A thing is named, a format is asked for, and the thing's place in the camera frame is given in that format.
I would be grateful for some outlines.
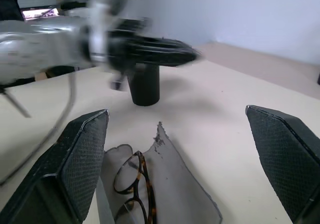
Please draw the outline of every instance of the eyeglasses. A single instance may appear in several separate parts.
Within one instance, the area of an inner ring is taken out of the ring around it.
[[[139,181],[141,175],[145,178],[148,196],[148,216],[145,206],[139,197]],[[152,188],[146,160],[140,151],[134,153],[117,172],[113,188],[118,194],[127,195],[133,193],[133,197],[128,199],[118,210],[114,221],[116,224],[135,223],[137,220],[144,220],[144,224],[157,224],[156,200]]]

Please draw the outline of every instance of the gray cloth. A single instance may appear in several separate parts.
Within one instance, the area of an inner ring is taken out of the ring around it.
[[[95,188],[96,204],[98,207],[99,221],[101,224],[115,224],[110,210],[110,205],[104,190],[104,185],[99,177]]]
[[[133,150],[129,145],[121,145],[108,150],[104,155],[101,180],[113,216],[121,205],[133,196],[133,194],[117,194],[113,186],[117,171],[132,154]],[[158,224],[222,223],[217,205],[187,169],[161,123],[158,125],[154,144],[143,155],[155,193]],[[132,183],[129,178],[132,180],[128,175],[127,186]],[[141,177],[138,189],[148,213],[148,196],[144,177]],[[136,220],[123,223],[142,224],[144,222]]]

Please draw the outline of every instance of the cable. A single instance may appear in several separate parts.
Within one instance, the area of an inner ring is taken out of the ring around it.
[[[7,183],[19,170],[21,170],[25,164],[40,150],[41,147],[46,144],[48,140],[50,140],[59,130],[59,127],[64,123],[67,116],[72,110],[74,105],[74,101],[76,99],[76,74],[72,72],[68,75],[69,80],[69,99],[68,103],[61,113],[60,117],[56,121],[54,127],[47,133],[47,135],[42,139],[42,141],[36,146],[36,148],[7,176],[5,176],[2,180],[0,180],[0,187],[2,187],[5,183]]]
[[[61,2],[56,3],[51,9],[49,9],[48,11],[44,12],[41,14],[40,17],[43,17],[45,14],[49,13],[50,11],[52,11],[53,9],[59,7],[60,5],[68,2],[69,0],[63,0]],[[68,103],[65,107],[65,109],[63,110],[63,112],[61,113],[60,117],[58,118],[58,120],[56,121],[54,127],[47,133],[47,135],[42,139],[42,141],[36,146],[36,148],[8,175],[6,175],[2,180],[0,180],[0,187],[2,187],[4,184],[6,184],[18,171],[20,171],[25,164],[40,150],[41,147],[44,146],[44,144],[46,144],[46,142],[48,140],[50,140],[58,131],[59,127],[64,123],[64,121],[66,120],[67,116],[69,115],[69,113],[71,112],[71,109],[74,105],[74,101],[75,101],[75,96],[76,96],[76,79],[75,79],[75,73],[72,72],[68,75],[69,78],[69,86],[70,86],[70,94],[69,94],[69,100]]]
[[[4,85],[0,85],[0,94],[2,94],[25,118],[31,117],[29,112],[4,88]]]

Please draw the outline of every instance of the black cylinder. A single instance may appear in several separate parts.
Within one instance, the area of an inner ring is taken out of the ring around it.
[[[128,77],[132,101],[138,106],[151,106],[160,99],[160,68],[145,65]]]

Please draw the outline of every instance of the beige table surface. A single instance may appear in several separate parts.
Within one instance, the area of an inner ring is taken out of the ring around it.
[[[105,149],[128,143],[141,151],[152,145],[157,123],[163,121],[226,224],[290,224],[260,165],[245,108],[253,104],[292,114],[319,136],[320,101],[206,60],[182,68],[162,67],[160,75],[160,102],[143,108],[133,105],[128,88],[109,89],[112,74],[99,68],[79,71],[76,105],[68,120],[107,108]],[[0,97],[0,176],[52,127],[66,104],[67,83],[62,76],[13,88],[31,119]],[[1,209],[35,161],[0,189]],[[99,223],[95,197],[85,223]]]

